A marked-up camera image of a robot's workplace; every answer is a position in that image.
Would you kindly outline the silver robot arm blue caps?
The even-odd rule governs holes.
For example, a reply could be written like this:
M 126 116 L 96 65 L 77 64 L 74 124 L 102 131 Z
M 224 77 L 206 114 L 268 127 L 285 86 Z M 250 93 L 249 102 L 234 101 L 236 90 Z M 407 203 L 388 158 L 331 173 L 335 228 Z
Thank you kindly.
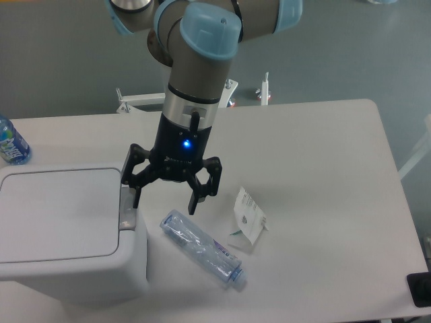
M 152 56 L 170 68 L 154 146 L 130 146 L 121 182 L 140 197 L 156 181 L 186 182 L 188 212 L 218 193 L 222 164 L 204 158 L 232 59 L 241 42 L 294 27 L 301 1 L 107 1 L 117 32 L 148 31 Z

